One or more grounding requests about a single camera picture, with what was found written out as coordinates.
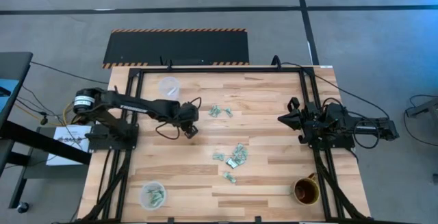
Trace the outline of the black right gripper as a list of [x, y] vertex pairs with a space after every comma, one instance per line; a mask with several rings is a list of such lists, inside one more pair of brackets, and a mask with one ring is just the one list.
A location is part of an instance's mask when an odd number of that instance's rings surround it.
[[279, 117], [279, 121], [293, 130], [303, 130], [305, 134], [320, 132], [320, 117], [322, 111], [314, 102], [306, 102], [302, 109], [303, 121], [301, 124], [301, 112], [299, 109], [293, 109], [288, 114]]

